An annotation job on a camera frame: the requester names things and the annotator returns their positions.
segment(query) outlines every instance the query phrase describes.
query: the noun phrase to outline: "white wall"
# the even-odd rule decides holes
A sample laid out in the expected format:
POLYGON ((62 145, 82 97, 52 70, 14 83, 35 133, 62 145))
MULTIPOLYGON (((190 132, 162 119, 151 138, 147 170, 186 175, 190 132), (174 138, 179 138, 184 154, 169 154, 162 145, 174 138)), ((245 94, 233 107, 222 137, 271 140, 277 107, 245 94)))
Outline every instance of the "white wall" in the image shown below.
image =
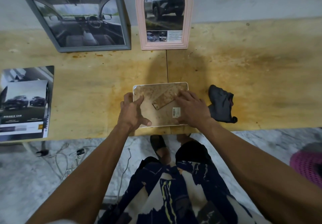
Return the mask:
MULTIPOLYGON (((124 0, 131 25, 137 24, 135 0, 124 0)), ((322 15, 322 0, 194 0, 193 22, 322 15)), ((24 0, 0 0, 0 30, 41 27, 24 0)))

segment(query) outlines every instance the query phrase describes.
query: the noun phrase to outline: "barcode sticker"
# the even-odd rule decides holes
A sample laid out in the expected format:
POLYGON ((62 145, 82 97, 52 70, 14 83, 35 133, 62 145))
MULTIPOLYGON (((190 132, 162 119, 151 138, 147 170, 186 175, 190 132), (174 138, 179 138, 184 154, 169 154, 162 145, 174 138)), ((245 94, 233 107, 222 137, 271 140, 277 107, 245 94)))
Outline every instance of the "barcode sticker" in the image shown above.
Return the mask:
POLYGON ((181 116, 180 107, 173 107, 172 108, 172 118, 178 118, 181 116))

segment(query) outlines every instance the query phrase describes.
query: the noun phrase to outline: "steering wheel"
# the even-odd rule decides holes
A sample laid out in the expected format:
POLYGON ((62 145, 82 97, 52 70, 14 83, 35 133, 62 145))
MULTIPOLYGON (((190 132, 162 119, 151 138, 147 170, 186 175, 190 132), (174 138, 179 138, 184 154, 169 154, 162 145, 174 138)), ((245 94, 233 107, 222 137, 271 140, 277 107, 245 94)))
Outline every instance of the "steering wheel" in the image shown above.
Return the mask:
POLYGON ((100 28, 102 26, 102 23, 95 15, 88 17, 88 24, 93 28, 100 28))

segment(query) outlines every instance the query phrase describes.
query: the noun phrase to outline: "forearm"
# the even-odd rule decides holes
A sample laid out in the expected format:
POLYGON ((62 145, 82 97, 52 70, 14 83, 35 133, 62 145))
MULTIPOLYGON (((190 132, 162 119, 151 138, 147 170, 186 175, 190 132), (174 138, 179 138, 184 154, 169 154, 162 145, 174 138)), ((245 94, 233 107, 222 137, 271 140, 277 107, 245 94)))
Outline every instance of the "forearm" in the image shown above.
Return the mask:
POLYGON ((27 223, 43 224, 58 219, 94 223, 128 134, 128 126, 117 125, 27 223))
POLYGON ((318 210, 322 206, 322 191, 288 165, 222 128, 214 120, 204 123, 199 130, 271 221, 283 223, 293 221, 294 217, 301 223, 308 214, 314 220, 322 211, 318 210))

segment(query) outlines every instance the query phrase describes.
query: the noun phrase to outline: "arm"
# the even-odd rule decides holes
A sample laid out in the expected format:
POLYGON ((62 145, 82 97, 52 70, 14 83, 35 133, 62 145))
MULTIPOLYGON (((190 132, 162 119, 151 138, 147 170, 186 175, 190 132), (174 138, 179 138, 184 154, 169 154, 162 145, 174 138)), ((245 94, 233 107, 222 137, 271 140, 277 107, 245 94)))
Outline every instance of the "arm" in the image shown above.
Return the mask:
POLYGON ((94 223, 129 133, 141 124, 151 125, 141 115, 144 97, 130 100, 133 101, 132 93, 124 95, 118 124, 109 136, 58 186, 27 224, 59 219, 94 223))
POLYGON ((184 121, 199 129, 257 208, 273 223, 319 223, 322 190, 291 167, 224 129, 193 92, 176 97, 184 121))

